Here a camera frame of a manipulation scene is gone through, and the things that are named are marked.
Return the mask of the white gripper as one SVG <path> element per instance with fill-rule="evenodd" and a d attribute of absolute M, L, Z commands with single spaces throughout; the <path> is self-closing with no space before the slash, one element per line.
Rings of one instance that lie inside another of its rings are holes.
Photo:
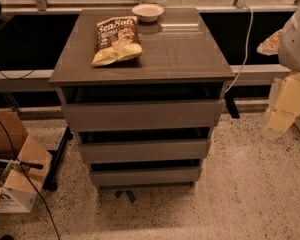
<path fill-rule="evenodd" d="M 276 78 L 271 86 L 269 105 L 262 118 L 262 135 L 267 139 L 283 136 L 300 115 L 300 73 Z"/>

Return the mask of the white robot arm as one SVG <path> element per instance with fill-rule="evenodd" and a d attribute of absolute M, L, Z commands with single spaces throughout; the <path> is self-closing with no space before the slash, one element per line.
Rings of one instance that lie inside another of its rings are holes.
<path fill-rule="evenodd" d="M 263 116 L 263 136 L 278 138 L 300 116 L 300 6 L 282 29 L 258 46 L 257 52 L 277 55 L 279 63 L 291 71 L 284 79 L 274 79 Z"/>

